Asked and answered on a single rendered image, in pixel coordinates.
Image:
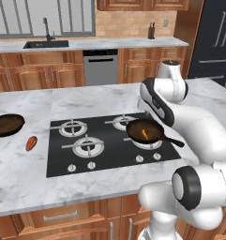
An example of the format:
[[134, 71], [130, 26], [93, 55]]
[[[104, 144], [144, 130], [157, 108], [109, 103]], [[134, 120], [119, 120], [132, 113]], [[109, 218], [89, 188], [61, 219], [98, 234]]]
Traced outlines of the brown sweet potato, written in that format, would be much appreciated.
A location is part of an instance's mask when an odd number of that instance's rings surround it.
[[36, 136], [31, 136], [26, 143], [25, 150], [29, 152], [35, 147], [37, 142], [38, 142], [38, 138]]

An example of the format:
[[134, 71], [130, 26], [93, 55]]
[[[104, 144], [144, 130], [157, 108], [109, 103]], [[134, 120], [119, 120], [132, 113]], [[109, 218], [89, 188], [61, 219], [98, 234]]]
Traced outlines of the dark frying pan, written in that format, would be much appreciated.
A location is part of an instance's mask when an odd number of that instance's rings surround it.
[[[142, 130], [145, 129], [148, 136], [148, 140], [142, 134]], [[181, 141], [167, 137], [164, 134], [164, 128], [157, 121], [153, 119], [140, 118], [130, 121], [126, 126], [128, 136], [136, 143], [156, 143], [157, 141], [167, 141], [183, 147], [185, 144]]]
[[16, 113], [0, 115], [0, 138], [13, 135], [25, 124], [24, 118]]

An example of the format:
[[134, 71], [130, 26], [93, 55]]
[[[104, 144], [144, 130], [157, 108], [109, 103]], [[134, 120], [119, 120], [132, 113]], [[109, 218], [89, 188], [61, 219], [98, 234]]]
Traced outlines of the black gas hob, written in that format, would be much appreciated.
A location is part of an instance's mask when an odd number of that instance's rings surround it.
[[[179, 159], [170, 142], [140, 144], [128, 136], [127, 123], [145, 117], [145, 113], [137, 112], [52, 121], [46, 175], [55, 177]], [[161, 155], [160, 160], [153, 158], [155, 153]], [[143, 162], [136, 162], [138, 155]], [[87, 168], [90, 161], [96, 163], [94, 170]], [[75, 172], [68, 171], [70, 164], [76, 166]]]

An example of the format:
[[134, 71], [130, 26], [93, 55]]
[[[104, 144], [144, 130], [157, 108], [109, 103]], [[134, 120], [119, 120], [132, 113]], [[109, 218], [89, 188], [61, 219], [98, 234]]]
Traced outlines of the grey dishwasher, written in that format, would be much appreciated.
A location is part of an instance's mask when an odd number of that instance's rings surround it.
[[83, 51], [85, 85], [116, 84], [117, 54], [117, 49]]

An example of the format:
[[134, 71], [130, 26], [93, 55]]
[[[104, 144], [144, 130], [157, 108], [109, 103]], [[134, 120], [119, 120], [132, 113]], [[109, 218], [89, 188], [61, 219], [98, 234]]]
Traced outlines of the wooden base cupboards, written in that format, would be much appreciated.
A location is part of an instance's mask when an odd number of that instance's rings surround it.
[[0, 92], [84, 86], [82, 51], [0, 53]]
[[139, 83], [146, 77], [156, 77], [164, 60], [184, 65], [186, 47], [153, 47], [118, 50], [118, 83]]

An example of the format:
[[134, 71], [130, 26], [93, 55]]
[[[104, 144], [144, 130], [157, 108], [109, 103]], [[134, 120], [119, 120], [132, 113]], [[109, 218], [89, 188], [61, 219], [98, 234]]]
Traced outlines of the dark knife block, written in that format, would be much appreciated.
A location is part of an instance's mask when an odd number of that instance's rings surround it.
[[148, 38], [154, 39], [155, 38], [155, 23], [151, 22], [148, 29]]

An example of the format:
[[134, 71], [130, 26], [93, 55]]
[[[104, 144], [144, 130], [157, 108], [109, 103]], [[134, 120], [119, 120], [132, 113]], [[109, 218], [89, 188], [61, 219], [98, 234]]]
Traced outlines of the black sink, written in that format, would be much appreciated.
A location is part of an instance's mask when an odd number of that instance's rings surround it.
[[24, 49], [38, 49], [38, 48], [65, 48], [68, 47], [68, 40], [55, 41], [27, 41], [23, 46]]

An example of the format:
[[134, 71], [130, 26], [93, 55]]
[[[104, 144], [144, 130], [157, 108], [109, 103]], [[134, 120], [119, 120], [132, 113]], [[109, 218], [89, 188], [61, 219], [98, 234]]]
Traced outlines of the wooden cupboard door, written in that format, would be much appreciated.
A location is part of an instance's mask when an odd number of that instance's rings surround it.
[[119, 240], [120, 218], [94, 218], [86, 223], [57, 225], [50, 228], [23, 230], [12, 240], [110, 240], [110, 222], [113, 222], [113, 240]]
[[124, 216], [121, 221], [120, 240], [128, 240], [129, 218], [133, 220], [131, 240], [138, 240], [141, 231], [147, 226], [150, 220], [150, 211]]
[[180, 217], [175, 222], [174, 227], [184, 240], [226, 240], [226, 207], [223, 207], [223, 220], [214, 230], [197, 229]]

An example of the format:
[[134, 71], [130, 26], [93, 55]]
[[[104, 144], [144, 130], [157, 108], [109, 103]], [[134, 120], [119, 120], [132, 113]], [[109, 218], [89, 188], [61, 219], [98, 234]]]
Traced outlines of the wooden drawer front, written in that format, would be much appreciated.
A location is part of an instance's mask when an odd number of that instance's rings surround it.
[[89, 218], [86, 202], [31, 212], [36, 228], [64, 224]]

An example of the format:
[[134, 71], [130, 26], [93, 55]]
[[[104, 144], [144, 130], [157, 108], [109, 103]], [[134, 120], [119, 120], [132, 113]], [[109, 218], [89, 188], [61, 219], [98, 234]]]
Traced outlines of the dark tap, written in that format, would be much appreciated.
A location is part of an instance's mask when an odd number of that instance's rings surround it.
[[55, 37], [50, 36], [47, 18], [45, 17], [43, 18], [43, 23], [45, 24], [47, 41], [51, 41], [52, 39], [55, 39]]

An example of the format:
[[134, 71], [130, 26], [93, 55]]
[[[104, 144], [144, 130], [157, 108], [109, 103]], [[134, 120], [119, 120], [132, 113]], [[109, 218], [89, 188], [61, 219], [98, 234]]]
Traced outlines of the black fridge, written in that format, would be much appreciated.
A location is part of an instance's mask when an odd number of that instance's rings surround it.
[[226, 83], [226, 0], [204, 0], [188, 77]]

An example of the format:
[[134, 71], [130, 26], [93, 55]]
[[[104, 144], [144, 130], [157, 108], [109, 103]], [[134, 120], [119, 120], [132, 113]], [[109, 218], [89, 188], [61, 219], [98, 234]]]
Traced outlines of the grey framed window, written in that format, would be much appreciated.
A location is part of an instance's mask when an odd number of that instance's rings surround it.
[[94, 37], [95, 0], [0, 0], [0, 39]]

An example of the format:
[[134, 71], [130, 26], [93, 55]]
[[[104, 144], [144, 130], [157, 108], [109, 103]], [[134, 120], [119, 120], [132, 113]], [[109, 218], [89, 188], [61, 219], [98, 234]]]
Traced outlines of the wooden wall cupboards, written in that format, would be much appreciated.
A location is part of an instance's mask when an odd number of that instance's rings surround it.
[[100, 11], [188, 10], [189, 0], [97, 0]]

